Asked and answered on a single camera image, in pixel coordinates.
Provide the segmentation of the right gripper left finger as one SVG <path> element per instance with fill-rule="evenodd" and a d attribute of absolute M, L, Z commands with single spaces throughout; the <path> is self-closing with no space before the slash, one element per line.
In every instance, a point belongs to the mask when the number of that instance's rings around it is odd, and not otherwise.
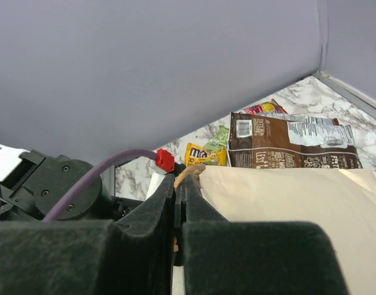
<path fill-rule="evenodd" d="M 173 183 L 118 221 L 0 223 L 0 294 L 170 294 Z"/>

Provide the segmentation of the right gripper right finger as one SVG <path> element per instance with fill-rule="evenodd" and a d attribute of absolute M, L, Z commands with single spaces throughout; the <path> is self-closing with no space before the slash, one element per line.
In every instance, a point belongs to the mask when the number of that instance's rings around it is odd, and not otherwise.
<path fill-rule="evenodd" d="M 189 176 L 179 248 L 187 294 L 347 294 L 329 237 L 311 222 L 230 222 Z"/>

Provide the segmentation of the yellow orange snack packet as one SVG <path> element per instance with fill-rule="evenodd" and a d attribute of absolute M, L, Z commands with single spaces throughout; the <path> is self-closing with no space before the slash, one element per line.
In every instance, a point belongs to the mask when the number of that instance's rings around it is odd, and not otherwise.
<path fill-rule="evenodd" d="M 185 165 L 192 166 L 196 164 L 227 166 L 227 151 L 225 147 L 220 149 L 210 150 L 196 144 L 189 143 L 186 148 L 184 156 Z"/>

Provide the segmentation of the light green snack packet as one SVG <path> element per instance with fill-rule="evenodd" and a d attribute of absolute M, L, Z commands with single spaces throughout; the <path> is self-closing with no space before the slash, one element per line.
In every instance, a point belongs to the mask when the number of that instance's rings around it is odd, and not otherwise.
<path fill-rule="evenodd" d="M 209 151 L 220 151 L 227 147 L 228 139 L 229 129 L 220 125 L 219 131 L 204 145 L 204 148 Z"/>

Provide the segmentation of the dark brown snack bag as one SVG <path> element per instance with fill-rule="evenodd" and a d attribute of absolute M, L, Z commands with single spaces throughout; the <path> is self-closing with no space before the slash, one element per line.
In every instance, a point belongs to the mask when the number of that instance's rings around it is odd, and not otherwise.
<path fill-rule="evenodd" d="M 362 168 L 349 125 L 230 115 L 229 163 L 238 168 Z"/>

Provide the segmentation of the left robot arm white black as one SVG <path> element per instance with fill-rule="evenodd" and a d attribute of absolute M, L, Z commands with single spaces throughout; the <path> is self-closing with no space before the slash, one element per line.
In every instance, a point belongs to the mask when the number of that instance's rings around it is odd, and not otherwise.
<path fill-rule="evenodd" d="M 0 144 L 0 219 L 42 220 L 62 196 L 92 168 L 83 160 L 64 155 L 49 157 Z M 69 203 L 61 220 L 113 219 L 126 216 L 139 200 L 111 195 L 97 177 Z"/>

